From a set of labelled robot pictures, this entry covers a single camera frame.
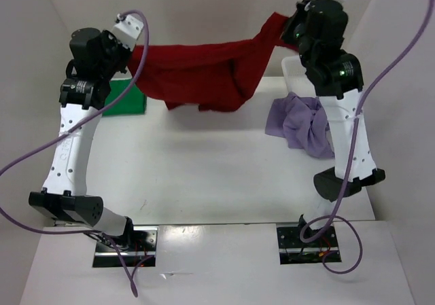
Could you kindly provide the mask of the green t shirt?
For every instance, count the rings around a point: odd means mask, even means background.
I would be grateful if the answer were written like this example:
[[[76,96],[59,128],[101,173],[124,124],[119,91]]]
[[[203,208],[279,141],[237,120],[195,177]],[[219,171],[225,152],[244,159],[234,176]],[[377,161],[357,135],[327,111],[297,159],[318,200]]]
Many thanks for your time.
[[[110,81],[111,92],[106,98],[105,106],[117,99],[130,85],[130,78],[117,78]],[[112,108],[103,112],[103,117],[119,115],[143,115],[146,110],[147,97],[136,85]]]

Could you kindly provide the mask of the lavender t shirt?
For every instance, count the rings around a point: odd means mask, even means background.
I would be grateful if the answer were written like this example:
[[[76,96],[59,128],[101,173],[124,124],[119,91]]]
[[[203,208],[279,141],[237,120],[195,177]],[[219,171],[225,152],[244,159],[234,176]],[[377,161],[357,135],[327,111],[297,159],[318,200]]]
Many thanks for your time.
[[[290,92],[272,102],[265,133],[284,138],[290,149],[302,149],[313,158],[333,159],[328,132],[326,112],[318,98]]]

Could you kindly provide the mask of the red t shirt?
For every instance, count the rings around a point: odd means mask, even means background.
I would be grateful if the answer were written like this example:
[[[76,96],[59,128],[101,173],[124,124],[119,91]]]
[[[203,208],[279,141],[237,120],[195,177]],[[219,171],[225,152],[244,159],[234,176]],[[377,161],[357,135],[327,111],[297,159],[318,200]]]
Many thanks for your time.
[[[150,46],[136,85],[169,110],[197,105],[199,111],[236,111],[254,95],[273,50],[296,50],[281,40],[288,20],[273,13],[255,37],[241,41]]]

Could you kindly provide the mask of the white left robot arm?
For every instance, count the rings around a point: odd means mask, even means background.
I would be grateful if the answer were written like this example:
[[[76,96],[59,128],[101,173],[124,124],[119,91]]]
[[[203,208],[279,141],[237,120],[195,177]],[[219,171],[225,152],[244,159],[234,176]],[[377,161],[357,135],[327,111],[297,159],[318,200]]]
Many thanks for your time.
[[[85,28],[72,33],[73,58],[60,87],[62,140],[56,144],[41,191],[29,195],[29,205],[42,215],[102,231],[123,251],[135,243],[132,221],[106,209],[101,197],[87,194],[86,171],[100,110],[111,92],[110,80],[117,72],[126,72],[140,32],[140,28]]]

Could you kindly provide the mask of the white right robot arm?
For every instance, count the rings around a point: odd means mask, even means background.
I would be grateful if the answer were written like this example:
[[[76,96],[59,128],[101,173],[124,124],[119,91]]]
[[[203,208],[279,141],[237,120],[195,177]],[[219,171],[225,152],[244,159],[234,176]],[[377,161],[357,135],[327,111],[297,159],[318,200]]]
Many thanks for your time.
[[[313,183],[319,200],[301,219],[299,241],[312,246],[321,228],[345,197],[385,180],[372,159],[360,101],[364,82],[359,60],[342,49],[348,15],[335,0],[302,0],[281,39],[298,48],[300,63],[326,113],[334,166],[317,173]]]

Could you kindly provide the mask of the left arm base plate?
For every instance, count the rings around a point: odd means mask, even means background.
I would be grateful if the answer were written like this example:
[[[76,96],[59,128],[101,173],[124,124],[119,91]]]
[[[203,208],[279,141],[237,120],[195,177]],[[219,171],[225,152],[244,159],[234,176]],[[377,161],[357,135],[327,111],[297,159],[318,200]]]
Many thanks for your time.
[[[158,240],[157,226],[135,226],[133,241],[127,246],[119,246],[120,255],[127,268],[154,267]],[[93,268],[119,268],[120,258],[108,240],[96,238]]]

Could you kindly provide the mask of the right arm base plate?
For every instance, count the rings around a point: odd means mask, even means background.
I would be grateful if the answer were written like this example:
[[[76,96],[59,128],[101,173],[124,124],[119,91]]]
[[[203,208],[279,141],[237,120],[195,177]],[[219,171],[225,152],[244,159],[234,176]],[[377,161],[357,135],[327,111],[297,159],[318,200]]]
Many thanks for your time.
[[[300,228],[297,223],[277,225],[277,242],[281,265],[287,264],[317,264],[341,262],[338,241],[333,226],[319,239],[311,243],[300,240]]]

